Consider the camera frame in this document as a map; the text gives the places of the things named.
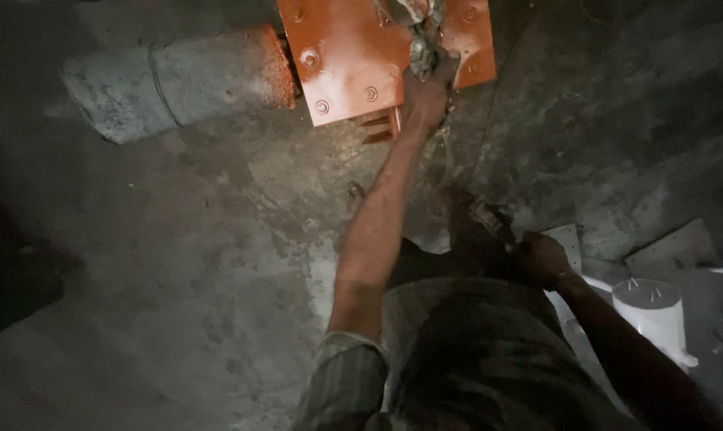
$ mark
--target hand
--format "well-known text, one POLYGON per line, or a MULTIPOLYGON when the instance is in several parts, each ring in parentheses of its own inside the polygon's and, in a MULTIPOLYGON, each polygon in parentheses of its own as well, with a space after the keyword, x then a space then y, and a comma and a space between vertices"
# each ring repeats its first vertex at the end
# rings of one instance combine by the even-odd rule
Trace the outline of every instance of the hand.
POLYGON ((425 81, 414 76, 409 67, 404 73, 405 103, 402 108, 402 129, 414 128, 426 133, 439 127, 446 111, 446 99, 449 87, 454 81, 457 67, 460 66, 460 53, 453 51, 447 55, 443 48, 439 50, 439 64, 425 81))
POLYGON ((547 235, 527 232, 521 243, 521 250, 524 266, 532 278, 543 287, 575 274, 569 265, 564 247, 547 235))

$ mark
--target person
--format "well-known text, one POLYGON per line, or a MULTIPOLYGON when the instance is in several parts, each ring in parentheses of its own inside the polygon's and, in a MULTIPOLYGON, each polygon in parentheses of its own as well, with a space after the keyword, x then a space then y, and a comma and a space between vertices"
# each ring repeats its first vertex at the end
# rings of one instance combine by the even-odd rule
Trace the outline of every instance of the person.
POLYGON ((555 240, 530 233, 515 244, 507 219, 459 190, 441 193, 448 253, 402 239, 407 193, 460 62, 441 56, 425 81, 404 75, 403 127, 348 223, 293 428, 723 429, 693 381, 573 272, 555 240), (634 417, 579 365, 544 289, 575 313, 634 417))

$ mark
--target bolt head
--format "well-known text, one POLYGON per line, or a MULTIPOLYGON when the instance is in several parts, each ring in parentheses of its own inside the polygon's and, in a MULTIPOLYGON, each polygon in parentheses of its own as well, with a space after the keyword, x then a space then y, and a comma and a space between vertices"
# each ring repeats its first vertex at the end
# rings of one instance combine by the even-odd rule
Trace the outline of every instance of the bolt head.
POLYGON ((479 16, 478 9, 474 8, 473 6, 470 6, 462 14, 462 20, 464 22, 467 22, 468 24, 470 24, 471 22, 474 22, 476 20, 476 17, 478 17, 478 16, 479 16))
POLYGON ((373 102, 377 99, 377 90, 374 87, 367 87, 364 90, 364 100, 367 102, 373 102))
POLYGON ((325 101, 318 101, 316 103, 316 112, 318 112, 319 115, 324 115, 329 112, 329 103, 325 101))

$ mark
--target concrete floor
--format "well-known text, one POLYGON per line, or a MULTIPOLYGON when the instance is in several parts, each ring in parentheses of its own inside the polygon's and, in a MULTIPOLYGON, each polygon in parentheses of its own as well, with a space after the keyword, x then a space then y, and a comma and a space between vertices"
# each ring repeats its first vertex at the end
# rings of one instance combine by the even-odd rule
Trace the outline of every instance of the concrete floor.
MULTIPOLYGON (((65 57, 279 25, 271 2, 134 3, 0 2, 0 199, 83 263, 0 333, 0 429, 286 429, 328 318, 339 196, 386 146, 313 128, 301 102, 102 142, 65 57)), ((432 165, 519 230, 577 221, 585 256, 696 217, 723 254, 723 1, 636 2, 610 26, 573 0, 490 7, 501 78, 456 96, 432 165)), ((407 233, 443 250, 428 200, 407 233)))

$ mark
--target orange metal plate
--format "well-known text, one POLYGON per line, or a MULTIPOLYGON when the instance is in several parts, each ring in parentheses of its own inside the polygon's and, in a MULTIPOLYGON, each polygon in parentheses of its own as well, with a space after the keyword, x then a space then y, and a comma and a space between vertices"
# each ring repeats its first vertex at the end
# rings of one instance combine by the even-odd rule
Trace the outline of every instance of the orange metal plate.
MULTIPOLYGON (((455 88, 495 78, 486 0, 445 0, 441 45, 462 54, 455 88)), ((411 35, 374 0, 278 0, 314 126, 394 107, 411 35)))

